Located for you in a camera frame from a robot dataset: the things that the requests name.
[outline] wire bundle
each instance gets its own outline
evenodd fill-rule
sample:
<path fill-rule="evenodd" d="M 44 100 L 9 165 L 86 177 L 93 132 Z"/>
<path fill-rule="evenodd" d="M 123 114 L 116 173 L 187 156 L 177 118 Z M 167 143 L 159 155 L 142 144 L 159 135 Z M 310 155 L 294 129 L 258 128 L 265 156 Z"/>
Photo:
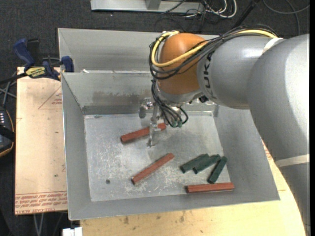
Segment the wire bundle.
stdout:
<path fill-rule="evenodd" d="M 159 63 L 157 61 L 158 56 L 158 49 L 161 43 L 163 43 L 168 37 L 172 35 L 179 34 L 178 31 L 168 31 L 164 32 L 160 37 L 156 38 L 156 40 L 151 43 L 150 45 L 150 55 L 149 55 L 149 66 L 150 66 L 150 73 L 153 76 L 152 80 L 152 87 L 151 87 L 151 93 L 153 96 L 153 99 L 155 103 L 159 106 L 161 109 L 166 121 L 171 127 L 181 127 L 183 124 L 185 124 L 188 120 L 187 113 L 181 108 L 178 107 L 186 116 L 185 121 L 182 120 L 180 114 L 178 114 L 174 109 L 167 106 L 165 102 L 163 102 L 156 93 L 157 88 L 157 80 L 166 80 L 169 79 L 175 75 L 183 74 L 187 72 L 191 67 L 193 67 L 201 58 L 205 57 L 206 55 L 209 55 L 213 53 L 221 44 L 224 42 L 233 39 L 235 37 L 239 36 L 245 36 L 245 35 L 258 35 L 258 36 L 267 36 L 270 38 L 277 38 L 278 36 L 275 34 L 275 32 L 272 29 L 262 28 L 262 27 L 237 27 L 235 29 L 232 29 L 225 34 L 220 35 L 219 37 L 204 40 L 199 42 L 197 45 L 195 45 L 193 48 L 185 52 L 184 54 L 174 58 L 173 60 L 170 60 L 165 63 Z M 164 70 L 164 67 L 168 67 L 178 61 L 181 61 L 184 59 L 184 62 L 182 62 L 179 66 L 172 68 L 170 70 Z M 192 62 L 194 59 L 197 61 L 194 62 L 193 65 L 186 68 L 184 71 L 181 71 L 181 69 Z"/>
<path fill-rule="evenodd" d="M 193 65 L 187 68 L 185 71 L 180 70 L 192 62 L 194 59 L 198 58 L 198 60 L 209 53 L 214 52 L 222 43 L 233 39 L 235 37 L 244 36 L 244 35 L 260 35 L 267 36 L 270 38 L 278 37 L 272 29 L 261 28 L 261 27 L 250 27 L 250 26 L 241 26 L 234 28 L 225 34 L 220 35 L 219 37 L 204 40 L 195 45 L 192 49 L 188 50 L 186 53 L 168 61 L 165 63 L 159 63 L 157 61 L 157 54 L 159 46 L 162 42 L 164 42 L 168 37 L 179 34 L 178 31 L 168 31 L 164 32 L 160 37 L 158 37 L 153 43 L 150 45 L 150 55 L 149 55 L 149 66 L 151 75 L 157 80 L 166 80 L 177 74 L 183 74 L 188 71 L 191 67 L 193 67 L 198 61 L 195 61 Z M 164 67 L 170 66 L 180 60 L 185 59 L 183 63 L 179 66 L 172 68 L 170 70 L 164 70 Z"/>
<path fill-rule="evenodd" d="M 155 101 L 155 103 L 159 106 L 160 110 L 162 111 L 162 114 L 164 116 L 164 118 L 166 119 L 167 123 L 172 127 L 172 128 L 176 128 L 176 127 L 182 127 L 183 124 L 185 124 L 188 121 L 188 115 L 187 113 L 182 109 L 182 107 L 179 107 L 179 109 L 182 111 L 182 113 L 185 115 L 186 119 L 183 121 L 182 117 L 179 113 L 177 113 L 174 109 L 172 109 L 171 107 L 167 106 L 156 94 L 156 85 L 157 85 L 157 81 L 156 79 L 152 80 L 152 86 L 151 86 L 151 93 L 153 96 L 153 99 Z"/>

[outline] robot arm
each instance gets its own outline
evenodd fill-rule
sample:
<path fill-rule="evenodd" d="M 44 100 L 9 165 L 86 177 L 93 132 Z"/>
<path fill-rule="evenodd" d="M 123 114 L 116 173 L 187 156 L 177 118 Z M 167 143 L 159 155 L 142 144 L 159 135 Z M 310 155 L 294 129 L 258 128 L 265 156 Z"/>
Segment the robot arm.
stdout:
<path fill-rule="evenodd" d="M 150 46 L 149 64 L 154 113 L 167 125 L 185 124 L 181 106 L 203 95 L 250 109 L 310 233 L 309 35 L 281 39 L 268 29 L 236 28 L 205 40 L 165 32 Z"/>

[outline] yellow cable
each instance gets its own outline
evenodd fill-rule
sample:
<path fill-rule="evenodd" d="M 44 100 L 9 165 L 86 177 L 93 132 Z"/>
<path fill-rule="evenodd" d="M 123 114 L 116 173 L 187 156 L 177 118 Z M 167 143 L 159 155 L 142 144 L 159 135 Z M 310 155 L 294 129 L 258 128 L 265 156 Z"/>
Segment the yellow cable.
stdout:
<path fill-rule="evenodd" d="M 241 33 L 258 33 L 261 35 L 265 35 L 267 37 L 277 38 L 276 35 L 273 35 L 272 33 L 268 32 L 268 31 L 264 31 L 264 30 L 260 30 L 260 29 L 246 29 L 246 30 L 238 32 L 237 34 L 241 34 Z"/>
<path fill-rule="evenodd" d="M 170 66 L 178 61 L 180 61 L 181 59 L 184 59 L 192 54 L 195 54 L 197 51 L 199 51 L 203 45 L 200 45 L 200 46 L 197 46 L 195 47 L 194 49 L 190 50 L 189 52 L 186 52 L 180 56 L 178 56 L 177 58 L 174 58 L 168 62 L 165 62 L 165 63 L 157 63 L 156 60 L 155 60 L 155 56 L 156 56 L 156 52 L 157 52 L 157 49 L 158 49 L 158 46 L 160 45 L 160 43 L 168 36 L 172 36 L 172 35 L 176 35 L 178 34 L 179 32 L 178 31 L 168 31 L 164 34 L 162 34 L 158 41 L 155 43 L 153 49 L 152 49 L 152 54 L 151 54 L 151 61 L 152 61 L 152 64 L 157 66 L 157 67 L 166 67 L 166 66 Z M 276 35 L 273 35 L 272 33 L 269 33 L 268 31 L 264 31 L 264 30 L 259 30 L 259 29 L 246 29 L 246 30 L 243 30 L 243 31 L 240 31 L 236 34 L 241 34 L 241 33 L 256 33 L 256 34 L 261 34 L 261 35 L 264 35 L 264 36 L 267 36 L 267 37 L 270 37 L 270 38 L 277 38 Z"/>

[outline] wooden stick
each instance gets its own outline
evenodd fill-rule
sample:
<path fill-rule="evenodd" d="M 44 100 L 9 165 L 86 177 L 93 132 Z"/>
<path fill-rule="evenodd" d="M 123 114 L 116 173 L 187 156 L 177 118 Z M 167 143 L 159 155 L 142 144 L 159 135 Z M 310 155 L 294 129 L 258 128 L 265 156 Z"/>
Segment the wooden stick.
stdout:
<path fill-rule="evenodd" d="M 207 191 L 231 191 L 233 190 L 233 183 L 213 183 L 213 184 L 198 184 L 186 186 L 187 193 L 207 192 Z"/>
<path fill-rule="evenodd" d="M 160 128 L 161 130 L 166 129 L 165 123 L 160 123 L 159 125 L 157 125 L 157 127 Z M 123 144 L 125 144 L 125 143 L 132 142 L 136 139 L 139 139 L 141 137 L 147 136 L 149 135 L 149 133 L 150 133 L 150 128 L 146 127 L 146 128 L 131 132 L 129 134 L 122 135 L 120 137 L 120 140 L 122 141 Z"/>
<path fill-rule="evenodd" d="M 156 161 L 154 164 L 150 165 L 149 167 L 145 168 L 142 172 L 138 173 L 134 177 L 131 178 L 131 181 L 133 184 L 136 184 L 140 180 L 147 177 L 152 172 L 156 171 L 158 168 L 163 166 L 165 163 L 172 160 L 175 156 L 172 153 L 167 154 L 166 156 L 162 157 L 158 161 Z"/>

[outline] black device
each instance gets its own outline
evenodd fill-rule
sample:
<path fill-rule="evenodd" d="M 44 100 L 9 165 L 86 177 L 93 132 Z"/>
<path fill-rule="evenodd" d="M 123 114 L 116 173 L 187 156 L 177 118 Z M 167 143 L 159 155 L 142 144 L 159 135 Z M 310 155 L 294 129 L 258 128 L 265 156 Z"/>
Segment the black device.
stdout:
<path fill-rule="evenodd" d="M 8 111 L 0 106 L 0 157 L 12 150 L 14 139 L 12 119 Z"/>

